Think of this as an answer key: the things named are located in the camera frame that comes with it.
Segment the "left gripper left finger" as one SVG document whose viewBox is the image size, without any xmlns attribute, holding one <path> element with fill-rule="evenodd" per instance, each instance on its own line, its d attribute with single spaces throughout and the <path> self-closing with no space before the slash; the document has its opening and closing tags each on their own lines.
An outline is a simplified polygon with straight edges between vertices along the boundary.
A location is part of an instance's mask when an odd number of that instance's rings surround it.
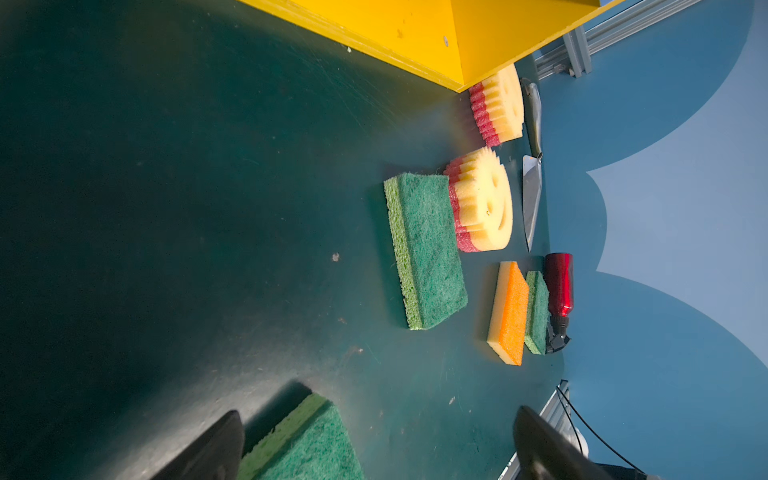
<svg viewBox="0 0 768 480">
<path fill-rule="evenodd" d="M 237 478 L 245 429 L 236 410 L 226 412 L 152 480 L 232 480 Z"/>
</svg>

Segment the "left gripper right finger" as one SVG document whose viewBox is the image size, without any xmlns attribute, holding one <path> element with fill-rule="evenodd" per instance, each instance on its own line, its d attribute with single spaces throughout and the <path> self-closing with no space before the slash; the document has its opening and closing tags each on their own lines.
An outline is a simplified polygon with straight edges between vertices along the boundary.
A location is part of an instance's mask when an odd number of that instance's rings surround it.
<svg viewBox="0 0 768 480">
<path fill-rule="evenodd" d="M 528 406 L 517 411 L 513 437 L 520 479 L 610 479 Z"/>
</svg>

